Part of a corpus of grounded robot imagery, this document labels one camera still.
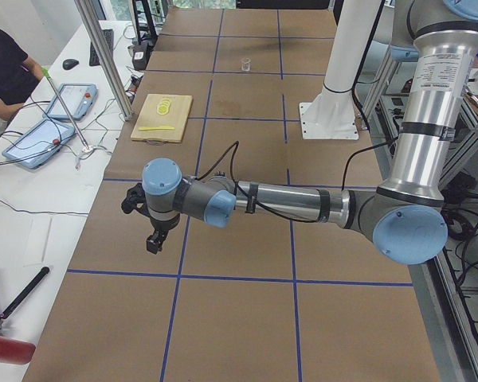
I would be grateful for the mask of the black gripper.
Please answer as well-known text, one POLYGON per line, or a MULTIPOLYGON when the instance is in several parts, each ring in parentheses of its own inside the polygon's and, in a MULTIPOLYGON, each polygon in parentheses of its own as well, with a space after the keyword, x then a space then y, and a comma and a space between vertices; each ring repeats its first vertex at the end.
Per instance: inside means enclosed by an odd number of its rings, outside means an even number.
POLYGON ((136 211, 143 216, 151 217, 147 207, 145 192, 143 191, 141 183, 137 183, 127 191, 126 199, 121 203, 121 209, 123 213, 132 213, 133 211, 136 211))

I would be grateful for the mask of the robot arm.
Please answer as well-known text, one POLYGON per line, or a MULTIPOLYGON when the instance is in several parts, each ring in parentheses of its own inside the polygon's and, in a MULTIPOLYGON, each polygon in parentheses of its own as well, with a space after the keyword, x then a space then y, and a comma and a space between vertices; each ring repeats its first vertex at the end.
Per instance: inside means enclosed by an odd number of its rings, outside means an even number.
POLYGON ((363 234, 398 263, 435 257, 448 239, 438 183, 478 53, 478 1, 397 2, 391 46, 416 58, 417 67, 390 174, 376 190, 332 193, 222 175, 186 176, 174 161, 156 158, 121 205, 123 212, 151 221, 147 250, 161 251, 181 215, 223 228, 235 209, 243 209, 301 223, 335 223, 363 234))

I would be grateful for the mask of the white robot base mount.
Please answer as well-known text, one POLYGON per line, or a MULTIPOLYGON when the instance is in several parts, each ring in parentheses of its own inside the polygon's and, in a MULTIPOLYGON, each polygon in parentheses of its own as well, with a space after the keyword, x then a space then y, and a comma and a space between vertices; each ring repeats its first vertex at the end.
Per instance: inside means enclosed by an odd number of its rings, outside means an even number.
POLYGON ((300 125, 306 140, 357 140, 355 78, 383 1, 345 1, 339 17, 322 91, 300 104, 300 125))

